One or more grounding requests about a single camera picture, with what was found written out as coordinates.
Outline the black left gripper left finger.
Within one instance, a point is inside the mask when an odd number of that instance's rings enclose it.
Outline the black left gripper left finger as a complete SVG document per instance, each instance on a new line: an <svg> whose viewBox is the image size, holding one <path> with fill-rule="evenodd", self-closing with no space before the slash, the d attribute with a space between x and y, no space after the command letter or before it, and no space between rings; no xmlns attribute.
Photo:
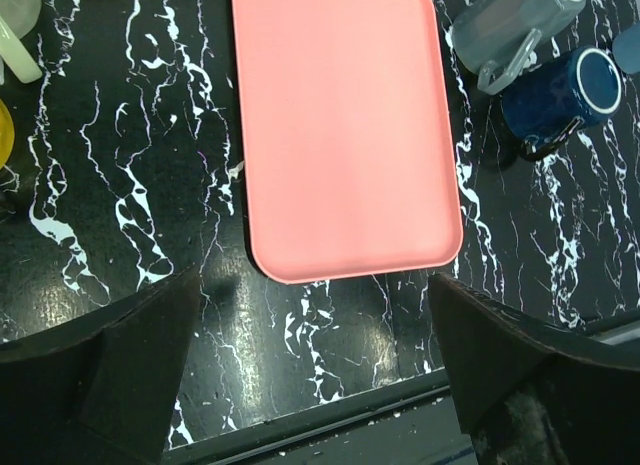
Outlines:
<svg viewBox="0 0 640 465"><path fill-rule="evenodd" d="M195 267L1 346L4 464L157 464L200 306Z"/></svg>

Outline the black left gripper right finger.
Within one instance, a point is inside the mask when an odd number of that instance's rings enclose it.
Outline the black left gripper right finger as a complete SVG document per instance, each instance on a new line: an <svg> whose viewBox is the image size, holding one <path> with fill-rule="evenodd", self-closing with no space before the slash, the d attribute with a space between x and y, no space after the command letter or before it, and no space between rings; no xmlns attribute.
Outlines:
<svg viewBox="0 0 640 465"><path fill-rule="evenodd" d="M428 302L479 463L638 463L638 311L572 330L443 274Z"/></svg>

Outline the grey mug white inside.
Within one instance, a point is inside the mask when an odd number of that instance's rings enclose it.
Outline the grey mug white inside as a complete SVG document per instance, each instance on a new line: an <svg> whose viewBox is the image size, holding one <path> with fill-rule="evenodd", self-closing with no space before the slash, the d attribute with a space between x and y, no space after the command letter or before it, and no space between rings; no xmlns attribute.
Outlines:
<svg viewBox="0 0 640 465"><path fill-rule="evenodd" d="M566 28L586 0L477 0L453 23L452 45L477 88L497 95L522 72L535 48Z"/></svg>

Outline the pale green mug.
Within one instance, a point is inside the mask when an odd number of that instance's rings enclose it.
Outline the pale green mug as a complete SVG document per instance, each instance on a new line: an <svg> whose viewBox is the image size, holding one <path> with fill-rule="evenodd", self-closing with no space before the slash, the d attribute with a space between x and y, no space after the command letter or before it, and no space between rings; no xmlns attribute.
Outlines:
<svg viewBox="0 0 640 465"><path fill-rule="evenodd" d="M1 0L1 84L8 68L23 84L39 80L42 72L22 39L35 27L42 0Z"/></svg>

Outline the yellow mug black handle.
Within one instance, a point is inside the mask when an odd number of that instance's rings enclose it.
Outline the yellow mug black handle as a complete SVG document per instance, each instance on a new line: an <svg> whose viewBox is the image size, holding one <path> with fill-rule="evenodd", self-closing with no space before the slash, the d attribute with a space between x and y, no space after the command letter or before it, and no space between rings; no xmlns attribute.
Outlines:
<svg viewBox="0 0 640 465"><path fill-rule="evenodd" d="M15 127L11 114L4 104L0 101L0 168L3 168L13 151L15 142Z"/></svg>

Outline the dark blue speckled mug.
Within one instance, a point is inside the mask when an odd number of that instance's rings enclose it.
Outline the dark blue speckled mug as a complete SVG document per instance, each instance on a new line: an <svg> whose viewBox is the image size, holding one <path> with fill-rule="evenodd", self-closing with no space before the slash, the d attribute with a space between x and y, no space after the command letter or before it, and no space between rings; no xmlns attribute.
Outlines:
<svg viewBox="0 0 640 465"><path fill-rule="evenodd" d="M520 76L504 90L504 122L519 156L540 161L570 136L609 120L619 109L622 78L609 55L585 46Z"/></svg>

